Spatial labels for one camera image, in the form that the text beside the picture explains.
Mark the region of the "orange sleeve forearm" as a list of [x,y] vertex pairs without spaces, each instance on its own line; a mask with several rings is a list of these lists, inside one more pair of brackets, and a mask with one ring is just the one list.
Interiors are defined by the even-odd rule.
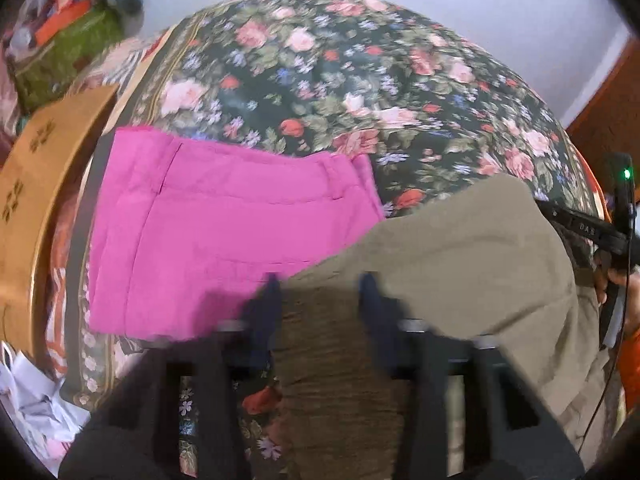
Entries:
[[617,367],[624,388],[626,410],[631,412],[639,403],[640,396],[640,333],[638,330],[622,340]]

